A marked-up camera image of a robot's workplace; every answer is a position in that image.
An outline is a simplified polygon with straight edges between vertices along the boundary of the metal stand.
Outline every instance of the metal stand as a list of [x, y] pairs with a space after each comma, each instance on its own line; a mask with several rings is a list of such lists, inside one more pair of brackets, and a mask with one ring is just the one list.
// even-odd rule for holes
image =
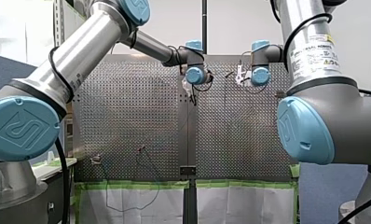
[[0, 162], [0, 224], [47, 224], [47, 188], [28, 161]]

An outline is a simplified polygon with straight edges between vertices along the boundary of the white wall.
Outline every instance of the white wall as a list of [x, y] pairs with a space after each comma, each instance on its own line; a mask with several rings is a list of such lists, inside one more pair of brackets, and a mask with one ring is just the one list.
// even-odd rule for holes
[[282, 43], [282, 29], [266, 0], [208, 1], [208, 53], [240, 55], [258, 39]]
[[41, 64], [53, 47], [52, 13], [52, 1], [0, 1], [0, 56]]
[[[200, 0], [150, 0], [150, 21], [140, 30], [166, 45], [184, 45], [191, 39], [202, 39]], [[139, 53], [117, 44], [116, 54]]]
[[371, 90], [371, 0], [349, 0], [338, 7], [330, 28], [342, 73]]

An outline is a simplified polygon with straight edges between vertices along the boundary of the robotic arm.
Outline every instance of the robotic arm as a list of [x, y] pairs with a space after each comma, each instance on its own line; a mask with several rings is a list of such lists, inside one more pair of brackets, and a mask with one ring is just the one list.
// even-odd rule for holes
[[283, 61], [293, 84], [278, 108], [282, 145], [295, 159], [318, 164], [371, 165], [371, 97], [340, 71], [328, 22], [345, 1], [276, 0], [285, 42], [282, 51], [254, 43], [252, 65]]
[[58, 136], [66, 103], [117, 41], [159, 60], [165, 66], [187, 64], [186, 80], [210, 82], [202, 46], [189, 41], [170, 48], [138, 31], [150, 17], [147, 0], [103, 0], [91, 16], [31, 75], [0, 90], [0, 161], [26, 161], [47, 151]]

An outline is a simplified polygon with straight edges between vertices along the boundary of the metal frame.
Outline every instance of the metal frame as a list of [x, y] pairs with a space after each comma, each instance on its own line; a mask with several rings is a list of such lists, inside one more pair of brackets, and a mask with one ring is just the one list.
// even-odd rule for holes
[[64, 42], [63, 0], [54, 0], [54, 41], [55, 46]]

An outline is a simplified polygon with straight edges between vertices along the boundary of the gray panel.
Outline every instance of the gray panel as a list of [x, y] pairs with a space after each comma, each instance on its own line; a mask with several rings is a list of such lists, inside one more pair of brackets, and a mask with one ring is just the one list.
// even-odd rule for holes
[[[179, 178], [178, 68], [164, 68], [146, 58], [108, 56], [89, 76], [78, 95], [79, 132], [76, 180], [152, 179], [151, 164], [141, 159], [146, 146], [161, 180]], [[102, 166], [90, 158], [102, 154]]]
[[283, 66], [271, 64], [271, 82], [264, 91], [252, 94], [261, 88], [241, 88], [233, 77], [224, 78], [235, 71], [239, 57], [209, 59], [209, 68], [218, 76], [212, 88], [199, 95], [197, 177], [290, 179], [292, 161], [276, 129], [279, 99], [275, 94], [290, 87]]

